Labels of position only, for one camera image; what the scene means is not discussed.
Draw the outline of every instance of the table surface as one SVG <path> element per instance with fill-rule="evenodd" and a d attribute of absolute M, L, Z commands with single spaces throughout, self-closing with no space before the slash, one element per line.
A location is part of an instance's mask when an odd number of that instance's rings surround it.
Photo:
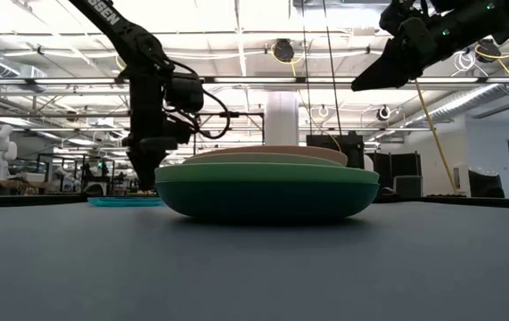
<path fill-rule="evenodd" d="M 373 205 L 329 226 L 162 208 L 0 209 L 0 320 L 509 320 L 509 210 Z"/>

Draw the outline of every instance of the wire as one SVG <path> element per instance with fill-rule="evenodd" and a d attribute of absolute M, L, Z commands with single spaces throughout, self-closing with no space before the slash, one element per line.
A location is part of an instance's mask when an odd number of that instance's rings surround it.
<path fill-rule="evenodd" d="M 505 55 L 505 56 L 495 56 L 495 55 L 490 55 L 490 54 L 485 54 L 485 53 L 481 53 L 478 51 L 478 49 L 481 47 L 481 45 L 476 45 L 476 48 L 474 48 L 474 51 L 479 54 L 480 56 L 482 57 L 486 57 L 486 58 L 489 58 L 489 59 L 507 59 L 509 58 L 509 54 L 508 55 Z"/>
<path fill-rule="evenodd" d="M 337 84 L 335 83 L 335 68 L 333 67 L 332 38 L 329 34 L 329 21 L 327 20 L 327 9 L 325 8 L 325 0 L 322 0 L 322 4 L 324 5 L 325 31 L 327 33 L 327 44 L 329 47 L 330 64 L 332 66 L 333 97 L 335 98 L 335 111 L 336 111 L 336 115 L 337 115 L 337 125 L 340 128 L 340 140 L 341 140 L 341 144 L 343 144 L 343 133 L 341 131 L 340 105 L 337 101 Z"/>
<path fill-rule="evenodd" d="M 317 123 L 314 121 L 314 118 L 311 116 L 311 109 L 310 109 L 310 108 L 308 108 L 308 106 L 306 105 L 306 102 L 304 102 L 304 97 L 303 97 L 303 95 L 301 95 L 301 91 L 300 91 L 300 90 L 298 90 L 298 94 L 300 94 L 301 103 L 303 103 L 304 108 L 308 111 L 309 120 L 310 120 L 312 123 L 314 123 L 314 125 L 316 125 L 317 129 L 318 129 L 318 130 L 319 130 L 322 134 L 326 134 L 326 135 L 328 135 L 329 137 L 331 137 L 331 138 L 332 138 L 332 140 L 333 140 L 333 142 L 337 145 L 337 149 L 338 149 L 340 152 L 342 152 L 342 150 L 341 150 L 341 146 L 340 146 L 340 144 L 337 142 L 337 139 L 335 139 L 335 137 L 333 137 L 333 135 L 332 135 L 332 134 L 330 134 L 330 133 L 328 133 L 328 132 L 324 131 L 324 129 L 323 129 L 321 126 L 317 125 Z"/>
<path fill-rule="evenodd" d="M 444 163 L 444 168 L 447 171 L 448 180 L 450 181 L 450 185 L 452 186 L 452 190 L 454 191 L 454 195 L 458 195 L 458 190 L 456 189 L 456 185 L 454 183 L 454 179 L 452 178 L 452 172 L 450 172 L 450 167 L 448 166 L 448 162 L 446 157 L 444 156 L 444 152 L 442 151 L 442 146 L 440 145 L 439 136 L 436 133 L 436 129 L 434 128 L 434 124 L 432 123 L 432 118 L 429 113 L 429 110 L 426 108 L 426 102 L 423 98 L 423 92 L 421 91 L 421 86 L 418 84 L 418 80 L 415 79 L 416 91 L 418 92 L 418 98 L 421 101 L 421 105 L 423 106 L 424 114 L 426 115 L 426 119 L 429 122 L 429 126 L 431 127 L 432 135 L 434 136 L 434 141 L 436 142 L 436 146 L 439 149 L 440 158 L 442 159 L 442 163 Z"/>
<path fill-rule="evenodd" d="M 126 66 L 122 66 L 121 63 L 119 62 L 118 54 L 115 55 L 115 64 L 118 65 L 119 70 L 124 70 L 126 68 Z"/>
<path fill-rule="evenodd" d="M 174 65 L 178 66 L 178 67 L 181 67 L 185 70 L 188 70 L 190 71 L 192 74 L 194 75 L 198 75 L 198 73 L 191 67 L 181 63 L 181 62 L 176 62 L 176 61 L 172 61 Z M 189 121 L 191 121 L 191 123 L 193 124 L 193 130 L 205 137 L 207 137 L 208 139 L 219 139 L 221 138 L 222 136 L 224 136 L 226 134 L 226 132 L 228 132 L 228 130 L 230 129 L 230 112 L 228 111 L 228 108 L 226 107 L 226 105 L 220 100 L 218 99 L 216 96 L 214 96 L 213 94 L 209 93 L 208 91 L 202 89 L 202 92 L 207 95 L 208 97 L 212 98 L 215 102 L 217 102 L 220 107 L 222 107 L 223 111 L 225 111 L 225 115 L 226 115 L 226 125 L 225 125 L 225 128 L 216 136 L 212 136 L 210 133 L 207 133 L 207 132 L 204 132 L 201 130 L 201 126 L 197 123 L 197 121 L 191 117 L 190 115 L 184 113 L 183 111 L 181 110 L 176 110 L 176 112 L 178 112 L 181 116 L 185 117 L 186 119 L 188 119 Z"/>
<path fill-rule="evenodd" d="M 308 54 L 308 40 L 306 39 L 306 8 L 304 7 L 304 2 L 305 1 L 301 2 L 301 18 L 303 19 L 303 23 L 302 23 L 301 27 L 302 27 L 303 35 L 304 35 L 304 56 L 306 56 Z M 308 89 L 308 105 L 311 106 L 311 94 L 309 92 L 309 80 L 308 80 L 309 70 L 308 70 L 308 62 L 307 61 L 305 61 L 305 63 L 304 63 L 304 68 L 306 70 L 305 80 L 306 80 L 306 87 Z M 298 92 L 300 93 L 301 101 L 303 102 L 304 98 L 303 98 L 303 96 L 301 96 L 301 91 L 298 91 Z M 311 108 L 309 109 L 309 117 L 311 118 Z M 313 128 L 312 128 L 311 123 L 312 123 L 312 121 L 309 122 L 309 134 L 310 135 L 313 134 Z"/>
<path fill-rule="evenodd" d="M 498 62 L 502 65 L 502 67 L 504 68 L 504 70 L 505 70 L 505 71 L 507 72 L 507 74 L 509 75 L 509 69 L 507 68 L 507 66 L 505 65 L 505 63 L 504 63 L 504 62 L 502 62 L 502 60 L 501 60 L 501 59 L 498 59 L 497 61 L 498 61 Z"/>

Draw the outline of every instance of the teal tray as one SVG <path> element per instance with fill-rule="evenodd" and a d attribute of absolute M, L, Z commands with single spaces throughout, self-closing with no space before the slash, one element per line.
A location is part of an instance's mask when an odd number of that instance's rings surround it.
<path fill-rule="evenodd" d="M 378 184 L 325 182 L 164 182 L 157 191 L 171 209 L 223 221 L 346 218 L 367 208 Z"/>
<path fill-rule="evenodd" d="M 92 197 L 87 201 L 97 207 L 163 206 L 163 200 L 159 197 Z"/>

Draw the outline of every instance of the green plate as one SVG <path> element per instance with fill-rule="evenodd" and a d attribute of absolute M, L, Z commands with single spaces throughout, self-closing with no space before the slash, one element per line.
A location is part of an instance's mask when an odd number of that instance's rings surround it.
<path fill-rule="evenodd" d="M 377 184 L 379 174 L 338 166 L 218 163 L 155 169 L 155 182 L 329 182 Z"/>
<path fill-rule="evenodd" d="M 163 182 L 157 191 L 171 209 L 222 222 L 329 221 L 369 206 L 377 184 L 325 182 Z"/>

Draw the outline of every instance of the plate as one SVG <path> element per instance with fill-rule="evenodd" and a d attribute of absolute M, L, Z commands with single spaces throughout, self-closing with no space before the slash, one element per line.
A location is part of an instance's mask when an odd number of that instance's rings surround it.
<path fill-rule="evenodd" d="M 241 163 L 241 162 L 257 162 L 257 163 L 276 163 L 276 164 L 307 164 L 307 165 L 323 165 L 323 166 L 342 166 L 332 160 L 326 160 L 317 157 L 281 154 L 270 152 L 237 152 L 227 154 L 214 154 L 193 157 L 187 159 L 183 164 L 204 164 L 204 163 Z"/>
<path fill-rule="evenodd" d="M 90 204 L 97 207 L 154 207 L 163 205 L 159 197 L 90 197 Z"/>
<path fill-rule="evenodd" d="M 335 182 L 377 184 L 364 169 L 274 163 L 183 164 L 155 169 L 155 182 Z"/>
<path fill-rule="evenodd" d="M 307 147 L 307 146 L 247 146 L 247 147 L 236 147 L 236 148 L 226 148 L 220 149 L 211 152 L 205 152 L 196 156 L 191 157 L 198 158 L 204 157 L 206 155 L 219 155 L 219 154 L 228 154 L 228 153 L 237 153 L 237 152 L 264 152 L 264 153 L 281 153 L 281 154 L 291 154 L 291 155 L 301 155 L 301 156 L 309 156 L 321 158 L 329 161 L 335 161 L 336 163 L 341 164 L 342 166 L 347 165 L 347 156 L 342 152 L 337 152 L 327 148 L 321 147 Z"/>
<path fill-rule="evenodd" d="M 165 182 L 172 210 L 220 222 L 304 222 L 346 218 L 366 209 L 379 185 L 316 182 Z"/>

